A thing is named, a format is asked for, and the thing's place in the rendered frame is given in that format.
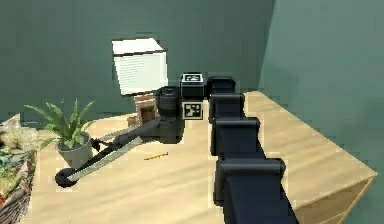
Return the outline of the light wooden table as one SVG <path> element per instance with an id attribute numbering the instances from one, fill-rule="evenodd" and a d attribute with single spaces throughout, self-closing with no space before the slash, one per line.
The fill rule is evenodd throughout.
<path id="1" fill-rule="evenodd" d="M 342 224 L 376 172 L 260 92 L 247 93 L 245 110 L 261 121 L 266 155 L 286 163 L 283 186 L 299 220 Z M 136 147 L 66 189 L 54 181 L 65 163 L 49 146 L 38 155 L 21 224 L 223 224 L 209 146 L 208 121 L 189 121 L 181 143 Z"/>

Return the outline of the green houseplant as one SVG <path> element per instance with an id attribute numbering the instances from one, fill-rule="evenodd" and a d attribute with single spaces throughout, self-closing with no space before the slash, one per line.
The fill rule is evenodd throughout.
<path id="1" fill-rule="evenodd" d="M 91 137 L 87 129 L 93 121 L 86 120 L 85 116 L 94 101 L 89 102 L 82 110 L 79 110 L 78 100 L 75 100 L 73 112 L 67 118 L 63 111 L 53 103 L 46 102 L 47 111 L 33 105 L 27 105 L 42 115 L 47 121 L 44 129 L 54 134 L 40 144 L 45 149 L 51 142 L 55 142 L 55 149 L 68 164 L 69 167 L 77 169 L 93 156 Z"/>

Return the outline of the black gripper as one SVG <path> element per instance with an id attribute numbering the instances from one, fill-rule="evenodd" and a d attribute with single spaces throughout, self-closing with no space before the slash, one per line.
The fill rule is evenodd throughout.
<path id="1" fill-rule="evenodd" d="M 92 138 L 94 149 L 106 146 L 79 168 L 63 168 L 55 175 L 55 182 L 62 188 L 72 187 L 77 181 L 123 156 L 134 147 L 151 141 L 163 144 L 177 144 L 183 138 L 185 123 L 182 119 L 180 89 L 176 86 L 161 87 L 156 92 L 156 106 L 159 117 L 142 125 L 117 131 L 107 136 Z"/>

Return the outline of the yellow pencil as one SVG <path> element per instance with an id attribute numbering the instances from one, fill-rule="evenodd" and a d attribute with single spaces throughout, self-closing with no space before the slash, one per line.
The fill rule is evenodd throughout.
<path id="1" fill-rule="evenodd" d="M 152 156 L 146 157 L 143 160 L 148 161 L 148 160 L 152 160 L 152 159 L 155 159 L 155 158 L 160 158 L 162 156 L 167 156 L 168 154 L 169 154 L 169 152 L 160 153 L 160 154 L 156 154 L 156 155 L 152 155 Z"/>

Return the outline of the multicoloured patterned cloth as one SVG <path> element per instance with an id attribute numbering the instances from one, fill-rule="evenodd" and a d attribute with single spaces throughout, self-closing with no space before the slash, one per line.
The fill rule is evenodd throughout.
<path id="1" fill-rule="evenodd" d="M 16 114 L 0 123 L 0 224 L 17 224 L 28 212 L 38 133 Z"/>

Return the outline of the white shade table lamp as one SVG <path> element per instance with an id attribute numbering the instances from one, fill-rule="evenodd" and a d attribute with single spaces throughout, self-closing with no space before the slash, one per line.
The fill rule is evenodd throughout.
<path id="1" fill-rule="evenodd" d="M 137 122 L 156 118 L 154 91 L 168 84 L 166 49 L 153 37 L 120 38 L 111 43 L 120 93 L 134 98 Z"/>

